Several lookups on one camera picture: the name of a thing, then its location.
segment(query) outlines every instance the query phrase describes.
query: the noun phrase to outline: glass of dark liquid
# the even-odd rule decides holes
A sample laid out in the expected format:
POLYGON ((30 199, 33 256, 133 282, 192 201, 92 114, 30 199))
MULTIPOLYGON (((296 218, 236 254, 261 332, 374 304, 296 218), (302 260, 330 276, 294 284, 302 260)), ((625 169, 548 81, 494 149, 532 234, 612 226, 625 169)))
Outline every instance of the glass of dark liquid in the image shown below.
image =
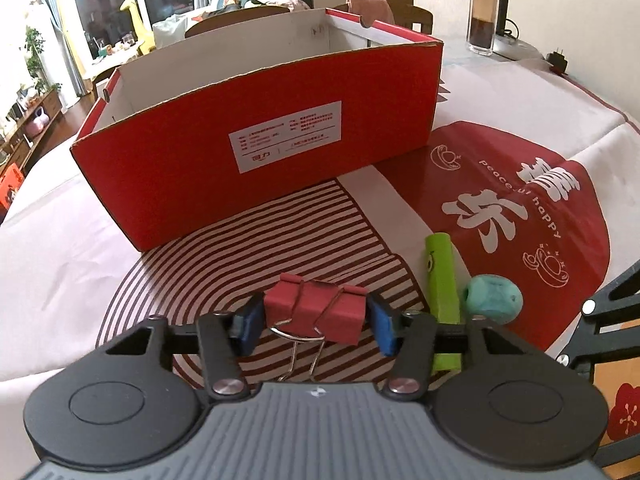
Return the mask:
POLYGON ((476 54, 494 52, 495 17, 498 0, 470 0, 466 45, 476 54))

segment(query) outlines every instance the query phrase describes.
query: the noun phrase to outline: green marker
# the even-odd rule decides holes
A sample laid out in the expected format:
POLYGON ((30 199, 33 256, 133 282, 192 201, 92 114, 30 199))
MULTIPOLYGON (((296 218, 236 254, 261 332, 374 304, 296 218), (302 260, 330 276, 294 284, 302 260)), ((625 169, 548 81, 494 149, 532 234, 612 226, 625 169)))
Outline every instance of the green marker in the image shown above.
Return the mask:
MULTIPOLYGON (((446 233, 434 233, 425 238, 427 248, 427 280, 429 308, 440 323, 459 324, 460 298, 456 289, 451 238, 446 233)), ((433 371, 460 370, 460 354, 436 354, 433 371)))

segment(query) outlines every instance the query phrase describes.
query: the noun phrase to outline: flower pattern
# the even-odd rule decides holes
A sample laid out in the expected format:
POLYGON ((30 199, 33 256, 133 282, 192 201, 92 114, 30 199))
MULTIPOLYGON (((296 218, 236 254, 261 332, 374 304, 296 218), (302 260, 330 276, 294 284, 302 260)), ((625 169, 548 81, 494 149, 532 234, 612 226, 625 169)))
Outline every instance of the flower pattern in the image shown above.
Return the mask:
POLYGON ((609 413, 607 435, 611 440, 622 440, 640 433, 640 387, 625 383, 616 393, 616 405, 609 413))

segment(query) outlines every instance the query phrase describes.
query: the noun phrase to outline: pink towel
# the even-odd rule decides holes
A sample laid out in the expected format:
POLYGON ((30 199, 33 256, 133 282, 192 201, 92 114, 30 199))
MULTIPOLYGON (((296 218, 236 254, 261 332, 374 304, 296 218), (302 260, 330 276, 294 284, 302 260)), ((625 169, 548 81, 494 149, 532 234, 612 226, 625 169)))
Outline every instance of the pink towel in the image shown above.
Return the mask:
POLYGON ((362 18, 362 25, 370 27, 373 22, 389 23, 395 25, 394 14, 386 0, 347 0, 349 12, 362 18))

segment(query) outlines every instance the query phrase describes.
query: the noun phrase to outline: wooden chair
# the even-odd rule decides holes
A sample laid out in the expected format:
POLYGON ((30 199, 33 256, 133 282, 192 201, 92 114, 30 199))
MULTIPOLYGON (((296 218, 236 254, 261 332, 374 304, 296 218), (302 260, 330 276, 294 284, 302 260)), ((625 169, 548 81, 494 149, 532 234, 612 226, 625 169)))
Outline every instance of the wooden chair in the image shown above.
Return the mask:
POLYGON ((117 69, 117 66, 112 66, 111 68, 108 68, 104 72, 100 72, 92 81, 92 85, 93 85, 92 94, 94 95, 94 103, 98 100, 98 85, 100 84, 101 81, 104 81, 105 79, 110 78, 116 69, 117 69))
MULTIPOLYGON (((334 7, 334 9, 349 12, 349 6, 347 4, 338 5, 334 7)), ((414 23, 419 23, 421 33, 431 34, 433 30, 433 14, 427 9, 412 5, 391 6, 391 12, 394 14, 396 25, 400 25, 400 27, 413 30, 414 23)))
POLYGON ((289 12, 289 9, 287 7, 280 6, 258 6, 233 10, 232 12, 224 12, 223 14, 209 16, 201 22, 196 23, 184 33, 184 38, 187 39, 191 36, 202 34, 203 32, 209 32, 210 30, 226 27, 227 25, 256 20, 257 18, 265 18, 267 16, 274 16, 276 14, 285 14, 286 12, 289 12))

